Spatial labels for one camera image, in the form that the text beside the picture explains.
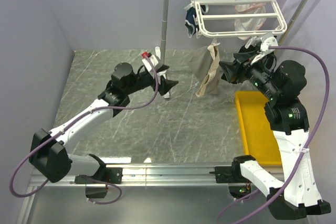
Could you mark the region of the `white pink underwear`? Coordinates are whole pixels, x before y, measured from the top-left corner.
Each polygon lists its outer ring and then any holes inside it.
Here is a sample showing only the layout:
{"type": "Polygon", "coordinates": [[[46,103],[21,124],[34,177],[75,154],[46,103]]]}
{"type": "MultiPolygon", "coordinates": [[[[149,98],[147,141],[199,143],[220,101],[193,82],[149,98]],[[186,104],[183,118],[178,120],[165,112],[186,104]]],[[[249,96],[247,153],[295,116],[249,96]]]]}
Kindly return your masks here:
{"type": "MultiPolygon", "coordinates": [[[[253,3],[235,6],[236,14],[264,14],[266,12],[265,3],[253,3]]],[[[259,30],[265,23],[266,18],[238,18],[235,19],[235,31],[259,30]]]]}

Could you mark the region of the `grey underwear beige waistband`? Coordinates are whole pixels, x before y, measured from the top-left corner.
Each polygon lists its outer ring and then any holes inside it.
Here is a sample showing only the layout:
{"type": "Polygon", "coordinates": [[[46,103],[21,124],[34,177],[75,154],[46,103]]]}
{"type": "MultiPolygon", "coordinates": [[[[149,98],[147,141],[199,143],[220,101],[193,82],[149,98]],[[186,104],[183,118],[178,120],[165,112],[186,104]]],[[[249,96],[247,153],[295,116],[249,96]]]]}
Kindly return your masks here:
{"type": "Polygon", "coordinates": [[[216,94],[220,79],[220,54],[219,42],[213,39],[207,47],[201,47],[190,53],[188,66],[193,75],[200,82],[199,89],[196,91],[197,97],[203,97],[206,94],[216,94]]]}

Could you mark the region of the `aluminium mounting rail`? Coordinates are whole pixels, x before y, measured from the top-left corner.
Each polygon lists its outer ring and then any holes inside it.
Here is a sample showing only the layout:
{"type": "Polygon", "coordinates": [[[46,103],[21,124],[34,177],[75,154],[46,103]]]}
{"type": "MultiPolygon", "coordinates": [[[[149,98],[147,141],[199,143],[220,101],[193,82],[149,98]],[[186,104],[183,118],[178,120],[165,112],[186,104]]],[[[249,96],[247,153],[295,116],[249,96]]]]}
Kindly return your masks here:
{"type": "Polygon", "coordinates": [[[233,177],[229,163],[131,164],[106,159],[110,188],[106,205],[85,199],[104,191],[68,175],[24,200],[18,223],[215,223],[237,197],[255,191],[233,177]]]}

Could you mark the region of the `black underwear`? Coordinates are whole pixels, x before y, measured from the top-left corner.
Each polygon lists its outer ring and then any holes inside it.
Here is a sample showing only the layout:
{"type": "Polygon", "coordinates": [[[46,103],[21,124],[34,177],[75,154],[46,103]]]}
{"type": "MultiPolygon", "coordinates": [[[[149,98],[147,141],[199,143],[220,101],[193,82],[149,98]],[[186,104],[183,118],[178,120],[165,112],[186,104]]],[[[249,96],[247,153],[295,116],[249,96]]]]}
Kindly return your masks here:
{"type": "Polygon", "coordinates": [[[252,63],[252,60],[260,53],[260,42],[252,43],[248,47],[247,44],[243,45],[234,58],[239,63],[252,63]]]}

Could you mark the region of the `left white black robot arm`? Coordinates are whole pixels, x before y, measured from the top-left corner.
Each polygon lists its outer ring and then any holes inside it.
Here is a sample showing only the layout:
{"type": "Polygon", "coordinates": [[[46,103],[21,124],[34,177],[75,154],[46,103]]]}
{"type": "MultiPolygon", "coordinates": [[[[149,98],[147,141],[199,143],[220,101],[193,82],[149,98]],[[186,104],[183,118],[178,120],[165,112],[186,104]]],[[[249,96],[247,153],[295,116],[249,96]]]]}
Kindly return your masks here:
{"type": "Polygon", "coordinates": [[[154,77],[147,62],[138,72],[134,72],[129,63],[118,64],[104,91],[76,118],[34,134],[29,162],[52,183],[67,175],[87,176],[94,183],[102,182],[106,178],[106,164],[102,159],[93,154],[71,154],[79,141],[101,123],[128,109],[130,94],[151,87],[165,95],[177,83],[163,76],[154,77]]]}

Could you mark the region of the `yellow plastic tray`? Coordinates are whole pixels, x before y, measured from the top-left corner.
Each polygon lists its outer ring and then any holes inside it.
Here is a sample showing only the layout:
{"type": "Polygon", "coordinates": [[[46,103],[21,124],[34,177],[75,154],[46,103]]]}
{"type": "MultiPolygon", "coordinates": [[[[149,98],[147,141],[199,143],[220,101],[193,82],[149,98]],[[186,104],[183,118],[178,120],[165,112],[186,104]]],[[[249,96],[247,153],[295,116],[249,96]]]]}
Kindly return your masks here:
{"type": "Polygon", "coordinates": [[[259,91],[235,93],[244,154],[254,157],[261,166],[280,166],[278,144],[265,116],[267,101],[259,91]]]}

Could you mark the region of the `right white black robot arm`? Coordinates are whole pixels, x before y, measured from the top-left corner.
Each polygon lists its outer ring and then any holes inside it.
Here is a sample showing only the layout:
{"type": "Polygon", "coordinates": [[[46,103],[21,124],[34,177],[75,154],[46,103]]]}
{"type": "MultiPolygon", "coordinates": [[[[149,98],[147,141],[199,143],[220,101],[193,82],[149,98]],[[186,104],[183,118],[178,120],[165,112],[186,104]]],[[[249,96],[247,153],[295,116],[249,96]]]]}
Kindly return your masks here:
{"type": "Polygon", "coordinates": [[[273,69],[275,54],[268,52],[258,59],[259,54],[255,47],[242,48],[232,62],[219,65],[223,80],[232,84],[249,81],[267,99],[265,116],[277,141],[284,179],[275,178],[251,155],[235,157],[228,175],[216,168],[216,178],[254,184],[267,199],[265,207],[278,220],[329,214],[331,206],[318,191],[309,153],[317,128],[309,126],[307,110],[299,100],[307,84],[305,67],[285,60],[273,69]]]}

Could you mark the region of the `white clip hanger frame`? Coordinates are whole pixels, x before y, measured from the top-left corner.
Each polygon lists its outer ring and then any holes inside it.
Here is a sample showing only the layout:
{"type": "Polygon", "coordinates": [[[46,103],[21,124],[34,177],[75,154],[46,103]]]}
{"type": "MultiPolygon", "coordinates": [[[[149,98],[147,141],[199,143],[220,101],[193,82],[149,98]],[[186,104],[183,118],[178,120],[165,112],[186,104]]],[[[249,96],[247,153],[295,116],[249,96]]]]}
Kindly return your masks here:
{"type": "Polygon", "coordinates": [[[190,0],[184,26],[190,38],[238,38],[267,33],[279,36],[287,23],[277,0],[190,0]]]}

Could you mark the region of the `navy blue underwear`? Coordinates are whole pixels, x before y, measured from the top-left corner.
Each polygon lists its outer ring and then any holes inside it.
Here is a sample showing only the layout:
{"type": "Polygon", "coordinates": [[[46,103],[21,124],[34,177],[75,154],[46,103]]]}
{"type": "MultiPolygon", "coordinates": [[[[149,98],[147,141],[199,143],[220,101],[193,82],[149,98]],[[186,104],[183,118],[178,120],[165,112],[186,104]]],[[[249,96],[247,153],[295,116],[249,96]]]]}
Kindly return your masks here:
{"type": "MultiPolygon", "coordinates": [[[[184,9],[186,11],[184,26],[187,28],[188,37],[192,38],[199,30],[199,26],[196,22],[196,9],[193,3],[189,3],[184,9]]],[[[208,13],[208,5],[201,5],[201,9],[202,14],[208,13]]]]}

